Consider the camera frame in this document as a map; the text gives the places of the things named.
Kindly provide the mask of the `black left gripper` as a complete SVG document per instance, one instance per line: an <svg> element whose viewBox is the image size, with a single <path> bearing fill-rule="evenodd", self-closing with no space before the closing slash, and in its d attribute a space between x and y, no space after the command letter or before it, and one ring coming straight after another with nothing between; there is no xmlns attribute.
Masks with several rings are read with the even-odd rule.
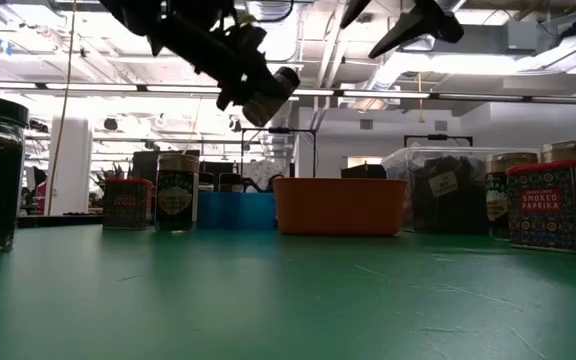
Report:
<svg viewBox="0 0 576 360"><path fill-rule="evenodd" d="M269 74L265 55L258 50L266 35L252 24L233 26L227 33L204 30L179 14L156 25L158 42L218 82L216 106L222 111L256 95L288 99L289 78L283 69Z"/></svg>

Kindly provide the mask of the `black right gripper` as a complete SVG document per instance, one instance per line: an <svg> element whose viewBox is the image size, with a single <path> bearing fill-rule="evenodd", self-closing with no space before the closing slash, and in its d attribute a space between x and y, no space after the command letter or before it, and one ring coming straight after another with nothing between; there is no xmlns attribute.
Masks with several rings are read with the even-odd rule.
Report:
<svg viewBox="0 0 576 360"><path fill-rule="evenodd" d="M371 0L347 0L340 28L347 28L370 2ZM464 36L464 29L455 15L444 10L435 0L415 0L412 12L400 16L394 27L372 48L368 57L377 58L422 35L431 35L447 43L457 43Z"/></svg>

